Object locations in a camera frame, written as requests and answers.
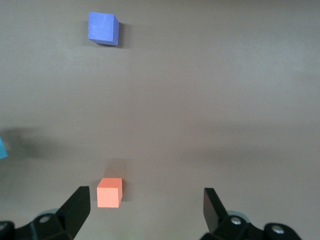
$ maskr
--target screw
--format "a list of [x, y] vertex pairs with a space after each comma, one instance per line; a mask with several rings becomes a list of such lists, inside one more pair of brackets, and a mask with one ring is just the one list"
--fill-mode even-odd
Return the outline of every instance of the screw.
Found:
[[234, 225], [240, 225], [241, 224], [241, 220], [240, 218], [234, 216], [231, 218], [231, 222], [234, 224]]
[[3, 229], [5, 229], [6, 226], [7, 226], [7, 223], [6, 223], [6, 222], [0, 224], [0, 231], [3, 230]]
[[40, 218], [39, 223], [43, 224], [47, 222], [49, 219], [50, 219], [50, 216], [43, 216], [42, 218]]
[[272, 230], [277, 234], [284, 234], [285, 233], [285, 230], [282, 227], [280, 227], [279, 225], [273, 225]]

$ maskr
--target gray floor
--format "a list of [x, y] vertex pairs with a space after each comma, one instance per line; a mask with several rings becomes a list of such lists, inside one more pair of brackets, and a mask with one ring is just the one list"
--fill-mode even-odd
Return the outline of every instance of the gray floor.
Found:
[[[87, 39], [113, 13], [120, 46]], [[197, 240], [204, 187], [320, 236], [320, 1], [1, 0], [0, 218], [91, 187], [76, 240]], [[102, 177], [120, 208], [97, 208]]]

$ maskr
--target salmon colored block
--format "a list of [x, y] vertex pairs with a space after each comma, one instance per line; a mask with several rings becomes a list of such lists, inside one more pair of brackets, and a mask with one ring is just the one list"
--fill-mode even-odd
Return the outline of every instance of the salmon colored block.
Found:
[[122, 178], [102, 178], [96, 194], [98, 208], [118, 208], [122, 199]]

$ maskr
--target cube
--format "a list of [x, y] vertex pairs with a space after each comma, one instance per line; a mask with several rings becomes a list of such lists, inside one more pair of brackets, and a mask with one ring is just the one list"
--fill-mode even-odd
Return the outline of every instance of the cube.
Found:
[[119, 21], [109, 13], [89, 12], [88, 39], [96, 44], [118, 46]]
[[8, 154], [0, 137], [0, 159], [4, 159], [5, 157], [8, 157]]
[[122, 178], [102, 178], [96, 194], [98, 208], [118, 208], [122, 199]]

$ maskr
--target blue block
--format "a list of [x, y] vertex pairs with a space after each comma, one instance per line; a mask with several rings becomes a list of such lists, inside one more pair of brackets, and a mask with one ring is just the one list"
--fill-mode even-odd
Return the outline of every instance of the blue block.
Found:
[[119, 22], [109, 13], [89, 12], [88, 39], [96, 44], [118, 46]]
[[0, 137], [0, 159], [3, 159], [5, 157], [8, 157], [8, 154]]

